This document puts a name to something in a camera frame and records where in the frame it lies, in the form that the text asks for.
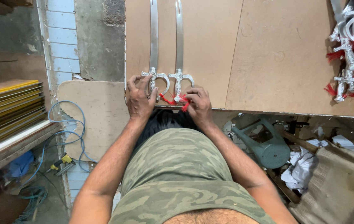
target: cardboard sheet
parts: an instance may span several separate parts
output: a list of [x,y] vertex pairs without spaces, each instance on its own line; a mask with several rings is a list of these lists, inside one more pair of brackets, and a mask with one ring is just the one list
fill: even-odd
[[[70,100],[78,104],[86,119],[86,132],[83,136],[87,155],[96,161],[113,144],[129,120],[129,111],[125,104],[123,83],[102,81],[71,80],[60,84],[58,100]],[[76,120],[82,121],[80,110],[71,103],[60,103],[61,109]],[[78,124],[76,133],[83,126]],[[71,134],[66,142],[76,140]],[[78,159],[81,153],[80,141],[65,146],[70,157]],[[84,155],[82,161],[90,161]]]
[[323,88],[335,26],[329,1],[244,1],[225,108],[354,116],[354,98],[335,103]]
[[[242,0],[182,0],[184,21],[184,68],[195,85],[209,91],[212,106],[224,108],[231,72]],[[158,1],[158,73],[175,73],[175,0]],[[148,72],[150,62],[150,1],[126,1],[126,78]],[[166,87],[163,79],[156,85]],[[182,93],[190,82],[182,82]],[[174,79],[165,97],[172,100]]]

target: blue wire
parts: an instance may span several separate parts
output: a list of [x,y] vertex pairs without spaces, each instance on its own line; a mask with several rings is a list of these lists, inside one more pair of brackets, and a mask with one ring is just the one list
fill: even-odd
[[[75,104],[75,105],[80,109],[80,112],[81,112],[81,114],[82,114],[82,116],[83,116],[83,122],[81,122],[80,120],[75,120],[75,119],[60,120],[60,121],[51,120],[51,119],[50,119],[51,110],[52,110],[57,104],[62,103],[62,102],[70,102],[70,103]],[[81,159],[81,156],[82,156],[83,154],[84,154],[87,158],[89,158],[91,161],[97,163],[97,161],[91,159],[91,158],[86,154],[86,151],[84,150],[83,135],[84,135],[85,130],[86,130],[86,127],[85,127],[85,125],[86,125],[86,119],[85,119],[85,117],[84,117],[83,110],[80,108],[80,106],[78,106],[76,103],[74,103],[74,102],[72,102],[72,101],[69,101],[69,100],[62,100],[62,101],[59,101],[59,102],[57,102],[56,104],[54,104],[54,105],[50,108],[50,110],[48,111],[48,114],[47,114],[47,118],[48,118],[49,121],[55,122],[55,123],[68,122],[68,121],[80,122],[80,123],[83,125],[83,130],[82,130],[82,132],[81,132],[81,135],[79,135],[78,133],[76,133],[76,132],[74,132],[74,131],[59,131],[59,132],[57,132],[57,133],[51,135],[51,136],[45,141],[45,144],[43,145],[42,159],[41,159],[41,161],[40,161],[39,167],[37,167],[35,173],[34,173],[22,186],[24,186],[26,183],[28,183],[28,182],[30,181],[30,179],[32,179],[32,178],[36,175],[37,171],[40,169],[40,166],[41,166],[42,163],[43,163],[43,158],[44,158],[44,155],[45,155],[45,148],[46,148],[46,145],[47,145],[47,141],[48,141],[52,136],[57,135],[57,134],[60,134],[60,133],[71,133],[71,134],[75,134],[75,135],[77,135],[79,138],[76,139],[75,141],[59,143],[59,144],[56,144],[56,145],[52,145],[51,147],[53,147],[53,146],[58,146],[58,145],[66,145],[66,144],[74,143],[74,142],[80,140],[81,153],[80,153],[79,160],[78,160],[78,164],[79,164],[80,168],[81,168],[82,170],[86,171],[86,172],[90,172],[90,171],[84,169],[83,167],[81,167],[81,165],[80,165],[80,159]]]

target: camouflage tank top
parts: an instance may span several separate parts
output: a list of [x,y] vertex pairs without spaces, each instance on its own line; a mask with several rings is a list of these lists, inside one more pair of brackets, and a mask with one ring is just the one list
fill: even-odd
[[183,212],[226,208],[260,224],[275,222],[239,184],[204,134],[185,128],[156,133],[133,152],[109,223],[161,224]]

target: metal strip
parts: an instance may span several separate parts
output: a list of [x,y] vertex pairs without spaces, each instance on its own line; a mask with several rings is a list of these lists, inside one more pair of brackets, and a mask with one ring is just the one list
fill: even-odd
[[34,116],[34,117],[28,119],[28,120],[22,122],[21,124],[18,124],[18,125],[16,125],[15,127],[12,127],[11,129],[9,129],[9,130],[7,130],[7,131],[5,131],[5,132],[2,132],[2,133],[0,134],[0,137],[2,137],[2,136],[4,136],[4,135],[6,135],[6,134],[8,134],[8,133],[10,133],[10,132],[12,132],[12,131],[18,129],[18,128],[20,128],[21,126],[26,125],[27,123],[31,123],[32,121],[37,120],[38,118],[40,118],[40,116],[44,115],[45,113],[47,113],[47,112],[44,111],[44,112],[42,112],[42,113],[40,113],[40,114],[38,114],[38,115],[36,115],[36,116]]
[[36,110],[33,110],[33,111],[29,112],[29,113],[26,113],[26,114],[24,114],[24,115],[21,115],[21,116],[15,118],[15,119],[13,119],[13,120],[11,120],[11,121],[9,121],[9,122],[6,122],[6,123],[0,125],[0,129],[1,129],[2,127],[4,127],[4,126],[9,125],[10,123],[13,123],[13,122],[15,122],[15,121],[17,121],[17,120],[19,120],[19,119],[25,117],[25,116],[29,116],[30,114],[36,113],[36,112],[38,112],[38,111],[40,111],[40,110],[43,110],[43,109],[46,109],[45,106],[42,106],[42,107],[40,107],[40,108],[38,108],[38,109],[36,109]]
[[40,87],[43,86],[43,82],[34,83],[34,84],[30,84],[30,85],[27,85],[27,86],[23,86],[23,87],[20,87],[20,88],[17,88],[17,89],[12,89],[12,90],[8,90],[8,91],[5,91],[5,92],[1,92],[0,95],[5,94],[5,93],[9,93],[9,92],[12,92],[12,91],[15,91],[15,90],[18,90],[18,89],[22,89],[22,88],[25,88],[25,87],[34,86],[34,85],[37,85],[37,84],[39,84]]
[[176,71],[183,70],[183,56],[184,56],[184,30],[183,30],[183,7],[181,0],[176,0],[176,41],[177,41],[177,55],[176,55]]
[[151,68],[158,70],[158,3],[156,0],[151,2],[151,57],[150,57],[150,72]]
[[44,96],[38,96],[38,97],[35,97],[35,98],[31,99],[31,100],[28,100],[28,101],[25,101],[25,102],[21,102],[21,103],[19,103],[19,104],[15,104],[14,106],[11,106],[11,107],[9,107],[9,108],[5,108],[5,109],[3,109],[3,110],[0,110],[0,113],[3,113],[4,111],[7,111],[7,110],[10,110],[10,109],[16,108],[16,107],[18,107],[18,106],[27,104],[27,103],[29,103],[29,102],[32,102],[32,101],[37,100],[37,99],[40,99],[40,98],[44,98]]
[[38,92],[38,93],[35,93],[35,94],[31,94],[31,95],[26,96],[26,97],[23,97],[23,98],[21,98],[21,99],[14,100],[14,101],[8,102],[8,103],[6,103],[6,104],[2,104],[2,105],[0,105],[0,107],[5,106],[5,105],[8,105],[8,104],[15,103],[15,102],[18,102],[18,101],[20,101],[20,100],[23,100],[23,99],[32,97],[32,96],[34,96],[34,95],[40,95],[41,93],[43,93],[43,92]]
[[0,97],[0,99],[2,99],[2,98],[5,98],[5,97],[10,97],[10,96],[13,96],[13,95],[24,95],[24,94],[26,94],[26,93],[30,93],[30,92],[33,92],[33,91],[35,91],[35,90],[37,90],[37,89],[40,89],[42,86],[38,86],[38,87],[35,87],[35,88],[31,88],[31,89],[27,89],[27,90],[24,90],[24,91],[20,91],[20,92],[17,92],[17,93],[13,93],[13,94],[10,94],[10,95],[6,95],[6,96],[2,96],[2,97]]

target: yellow tool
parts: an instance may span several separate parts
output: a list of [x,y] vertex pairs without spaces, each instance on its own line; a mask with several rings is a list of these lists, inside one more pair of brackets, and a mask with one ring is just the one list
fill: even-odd
[[[68,163],[67,166],[65,166],[63,169],[61,169],[60,171],[59,170],[59,166],[62,164],[62,163]],[[67,170],[69,170],[73,165],[75,165],[76,163],[72,160],[72,158],[67,155],[66,153],[64,153],[61,157],[60,160],[56,161],[53,165],[50,166],[50,169],[48,169],[46,171],[46,173],[50,172],[52,169],[53,170],[57,170],[57,176],[60,176],[62,175],[63,173],[65,173]]]

